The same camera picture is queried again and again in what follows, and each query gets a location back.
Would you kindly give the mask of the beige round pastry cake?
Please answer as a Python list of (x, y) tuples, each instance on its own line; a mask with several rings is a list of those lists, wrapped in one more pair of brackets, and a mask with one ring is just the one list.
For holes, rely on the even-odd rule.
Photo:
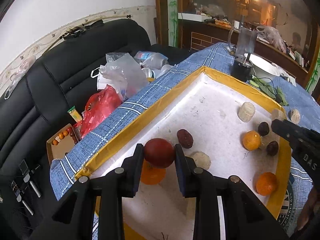
[(208, 170), (212, 163), (210, 157), (203, 152), (194, 152), (191, 158), (193, 158), (197, 167), (204, 170)]

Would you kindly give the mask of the orange mandarin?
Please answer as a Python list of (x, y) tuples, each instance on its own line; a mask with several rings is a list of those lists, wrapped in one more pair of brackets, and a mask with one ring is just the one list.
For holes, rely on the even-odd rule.
[(140, 181), (145, 185), (159, 184), (166, 175), (166, 169), (157, 168), (151, 165), (146, 160), (143, 161)]
[(262, 196), (271, 195), (278, 188), (276, 175), (272, 172), (262, 173), (256, 181), (255, 188)]
[(245, 135), (242, 138), (242, 144), (244, 148), (249, 151), (258, 149), (261, 145), (260, 134), (256, 131), (249, 131), (245, 133)]

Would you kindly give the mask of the dark red apple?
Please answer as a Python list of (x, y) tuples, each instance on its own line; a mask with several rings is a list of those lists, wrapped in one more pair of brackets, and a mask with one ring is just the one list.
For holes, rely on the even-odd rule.
[(175, 160), (175, 148), (165, 139), (150, 139), (144, 145), (144, 159), (157, 168), (167, 168)]

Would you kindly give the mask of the dark red date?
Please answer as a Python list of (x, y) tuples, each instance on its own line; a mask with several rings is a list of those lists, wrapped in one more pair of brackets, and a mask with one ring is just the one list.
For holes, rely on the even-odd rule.
[(186, 129), (178, 130), (177, 138), (178, 138), (179, 144), (183, 148), (187, 148), (187, 149), (192, 148), (194, 140), (192, 135)]

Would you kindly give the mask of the beige pastry on cloth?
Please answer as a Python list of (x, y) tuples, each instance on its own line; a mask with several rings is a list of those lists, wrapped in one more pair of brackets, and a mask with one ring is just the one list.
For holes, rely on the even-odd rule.
[(299, 124), (301, 117), (298, 109), (295, 109), (295, 108), (290, 109), (289, 116), (292, 123), (296, 125)]

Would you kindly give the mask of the dark purple plum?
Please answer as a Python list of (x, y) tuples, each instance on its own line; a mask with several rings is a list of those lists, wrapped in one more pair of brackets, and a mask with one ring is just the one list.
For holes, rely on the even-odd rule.
[(267, 122), (261, 122), (258, 126), (258, 133), (260, 136), (264, 137), (268, 135), (270, 132), (270, 128)]

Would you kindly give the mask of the white foam tray yellow rim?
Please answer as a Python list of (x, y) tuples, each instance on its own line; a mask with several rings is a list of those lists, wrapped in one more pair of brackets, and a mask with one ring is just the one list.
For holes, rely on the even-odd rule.
[[(255, 106), (255, 114), (249, 122), (242, 122), (238, 117), (244, 102)], [(208, 169), (212, 175), (221, 178), (236, 175), (255, 190), (262, 173), (274, 173), (277, 190), (271, 195), (259, 196), (259, 200), (278, 217), (289, 179), (289, 144), (269, 133), (258, 149), (249, 151), (244, 148), (242, 138), (245, 133), (256, 130), (261, 122), (271, 122), (272, 113), (283, 111), (281, 105), (250, 85), (212, 68), (201, 67), (107, 142), (79, 174), (102, 177), (133, 155), (137, 144), (152, 138), (176, 144), (177, 131), (186, 129), (194, 143), (192, 148), (184, 150), (185, 155), (207, 154), (212, 162)], [(279, 144), (275, 156), (266, 152), (272, 141)], [(174, 166), (167, 168), (159, 184), (140, 184), (135, 197), (124, 198), (123, 212), (126, 239), (193, 237), (195, 200), (185, 199), (180, 193)]]

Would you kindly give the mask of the green leafy vegetable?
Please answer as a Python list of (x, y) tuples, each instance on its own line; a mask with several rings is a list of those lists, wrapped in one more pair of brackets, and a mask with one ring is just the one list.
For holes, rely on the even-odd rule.
[(253, 76), (249, 80), (249, 84), (259, 89), (261, 92), (272, 98), (281, 106), (288, 106), (289, 103), (285, 98), (285, 94), (283, 93), (283, 91), (279, 87), (276, 87), (271, 79), (268, 80), (269, 82), (266, 82), (261, 78)]

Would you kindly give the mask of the pale round pastry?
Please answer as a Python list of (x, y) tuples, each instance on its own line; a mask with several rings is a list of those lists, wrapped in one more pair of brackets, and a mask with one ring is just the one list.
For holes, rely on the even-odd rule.
[(242, 122), (249, 122), (254, 114), (255, 106), (251, 102), (244, 102), (238, 111), (238, 117)]

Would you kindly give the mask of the red plastic bag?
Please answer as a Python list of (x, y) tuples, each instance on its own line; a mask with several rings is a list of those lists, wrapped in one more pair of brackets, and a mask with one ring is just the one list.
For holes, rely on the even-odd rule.
[(93, 94), (84, 111), (84, 118), (80, 128), (83, 139), (89, 132), (97, 128), (122, 103), (116, 90), (107, 85), (104, 90)]

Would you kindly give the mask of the small cardboard box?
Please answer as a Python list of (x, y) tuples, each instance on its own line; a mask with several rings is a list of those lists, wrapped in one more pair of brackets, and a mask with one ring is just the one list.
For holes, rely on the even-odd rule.
[(55, 159), (63, 159), (78, 142), (78, 137), (71, 124), (67, 124), (56, 132), (46, 142), (49, 164), (51, 165)]

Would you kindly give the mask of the white enamel bowl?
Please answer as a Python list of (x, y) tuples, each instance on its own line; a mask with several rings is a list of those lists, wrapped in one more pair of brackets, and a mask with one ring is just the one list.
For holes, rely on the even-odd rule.
[(275, 77), (280, 77), (279, 70), (262, 57), (250, 54), (249, 62), (251, 63), (250, 74), (257, 77), (259, 81), (271, 82)]

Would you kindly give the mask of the pink white plastic bag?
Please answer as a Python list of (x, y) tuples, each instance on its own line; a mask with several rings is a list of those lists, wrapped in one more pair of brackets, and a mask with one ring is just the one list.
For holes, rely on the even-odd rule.
[(260, 40), (271, 44), (272, 46), (274, 46), (274, 48), (286, 54), (287, 47), (276, 28), (266, 25), (260, 25), (257, 26), (257, 33)]

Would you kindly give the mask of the black leather sofa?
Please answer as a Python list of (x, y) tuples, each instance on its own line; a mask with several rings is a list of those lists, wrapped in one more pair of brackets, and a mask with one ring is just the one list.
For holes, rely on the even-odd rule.
[(84, 110), (97, 92), (91, 71), (106, 54), (139, 51), (163, 54), (170, 64), (190, 51), (151, 44), (137, 22), (96, 22), (44, 53), (1, 98), (1, 239), (28, 239), (56, 202), (49, 180), (46, 142), (73, 122), (68, 110)]

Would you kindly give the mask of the clear glass pitcher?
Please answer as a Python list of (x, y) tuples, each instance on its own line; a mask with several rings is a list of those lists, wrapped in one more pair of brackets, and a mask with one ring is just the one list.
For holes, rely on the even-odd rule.
[[(244, 22), (245, 16), (241, 15), (238, 29), (233, 27), (228, 34), (229, 52), (234, 55), (236, 61), (242, 64), (245, 64), (249, 60), (250, 55), (254, 53), (258, 35), (256, 30), (246, 28)], [(234, 48), (231, 44), (231, 37), (236, 30), (238, 30), (238, 41)]]

